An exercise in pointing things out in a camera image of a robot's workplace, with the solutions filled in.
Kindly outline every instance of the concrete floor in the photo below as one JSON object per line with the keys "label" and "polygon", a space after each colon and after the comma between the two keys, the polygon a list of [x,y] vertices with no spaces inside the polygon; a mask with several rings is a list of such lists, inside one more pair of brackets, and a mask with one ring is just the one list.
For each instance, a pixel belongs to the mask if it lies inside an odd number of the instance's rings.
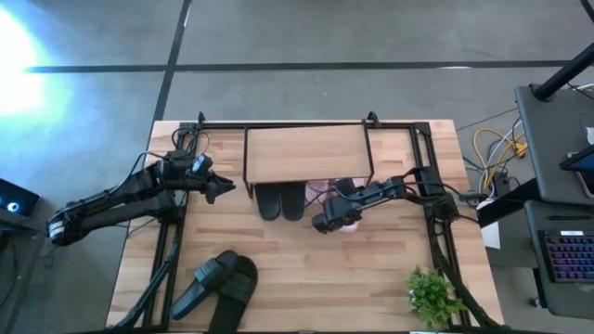
{"label": "concrete floor", "polygon": [[[2,1],[0,42],[15,51],[0,54],[0,71],[11,63],[165,64],[181,4]],[[593,28],[579,3],[567,0],[195,0],[178,63],[568,59],[592,42]],[[164,119],[195,119],[199,110],[211,120],[359,119],[375,110],[384,119],[454,119],[461,127],[513,108],[515,86],[543,82],[555,70],[177,73]],[[0,177],[41,194],[41,216],[116,184],[145,149],[162,73],[6,73]],[[575,83],[592,82],[593,74]],[[474,131],[507,132],[517,117],[460,131],[463,154],[477,161]],[[521,181],[532,177],[529,159],[509,168]],[[102,328],[123,238],[122,229],[105,228],[57,249],[50,269],[40,262],[14,332]],[[594,326],[529,306],[531,272],[493,272],[508,325],[563,333]]]}

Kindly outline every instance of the backlit keyboard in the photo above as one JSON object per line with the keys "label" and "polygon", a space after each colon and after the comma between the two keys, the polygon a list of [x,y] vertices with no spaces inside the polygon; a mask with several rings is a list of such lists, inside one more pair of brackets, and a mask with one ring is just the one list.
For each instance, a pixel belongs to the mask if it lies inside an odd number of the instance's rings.
{"label": "backlit keyboard", "polygon": [[594,283],[594,231],[539,231],[549,277],[559,283]]}

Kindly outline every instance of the wooden board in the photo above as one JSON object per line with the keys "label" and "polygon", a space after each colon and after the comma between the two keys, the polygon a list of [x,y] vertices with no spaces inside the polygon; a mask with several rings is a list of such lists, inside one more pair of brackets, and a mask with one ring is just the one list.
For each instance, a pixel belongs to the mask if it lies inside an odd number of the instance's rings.
{"label": "wooden board", "polygon": [[371,174],[363,126],[312,126],[248,131],[251,184]]}
{"label": "wooden board", "polygon": [[[459,190],[468,189],[454,123],[430,123],[443,181]],[[156,153],[171,149],[171,132],[178,124],[157,122],[149,149]],[[408,313],[406,288],[415,265],[432,263],[419,206],[392,201],[372,208],[363,213],[364,220],[353,234],[317,233],[311,227],[312,215],[322,210],[317,204],[306,210],[300,222],[282,218],[262,221],[240,186],[243,132],[216,130],[209,135],[207,154],[214,160],[214,169],[232,178],[238,189],[221,196],[214,205],[208,205],[200,194],[190,195],[175,298],[193,279],[196,267],[232,249],[252,258],[260,276],[241,321],[242,331],[424,329]],[[376,166],[374,179],[385,180],[414,166],[408,131],[369,130],[369,137]],[[471,209],[460,210],[473,215]],[[133,226],[144,221],[136,220]],[[487,313],[502,322],[479,227],[459,220],[452,229],[462,279]],[[108,324],[122,319],[147,286],[158,231],[156,224],[149,225],[126,241]],[[181,321],[171,322],[170,330],[207,330],[216,299],[211,296]],[[157,298],[157,319],[161,302],[162,293]]]}

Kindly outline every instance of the green plant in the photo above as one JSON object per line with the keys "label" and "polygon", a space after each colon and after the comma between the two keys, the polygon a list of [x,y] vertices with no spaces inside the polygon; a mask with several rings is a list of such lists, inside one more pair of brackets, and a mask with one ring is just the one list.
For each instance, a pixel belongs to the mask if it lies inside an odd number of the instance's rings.
{"label": "green plant", "polygon": [[412,313],[431,330],[447,328],[452,313],[467,310],[460,299],[451,299],[448,292],[454,287],[435,269],[427,274],[417,266],[407,282]]}

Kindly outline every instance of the black slipper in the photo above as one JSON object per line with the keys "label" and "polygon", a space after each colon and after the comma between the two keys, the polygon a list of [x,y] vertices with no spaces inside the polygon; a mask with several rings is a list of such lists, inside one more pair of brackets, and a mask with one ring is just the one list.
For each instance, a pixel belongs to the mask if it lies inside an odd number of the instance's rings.
{"label": "black slipper", "polygon": [[239,322],[258,284],[258,269],[250,258],[239,256],[235,272],[217,290],[219,301],[214,309],[209,334],[237,333]]}
{"label": "black slipper", "polygon": [[225,250],[216,258],[201,265],[194,272],[196,279],[177,301],[171,305],[169,315],[173,320],[186,316],[234,273],[239,256],[232,250]]}
{"label": "black slipper", "polygon": [[291,221],[302,219],[305,213],[305,182],[288,182],[279,187],[283,217]]}
{"label": "black slipper", "polygon": [[275,220],[280,215],[280,192],[277,184],[254,186],[258,211],[264,220]]}

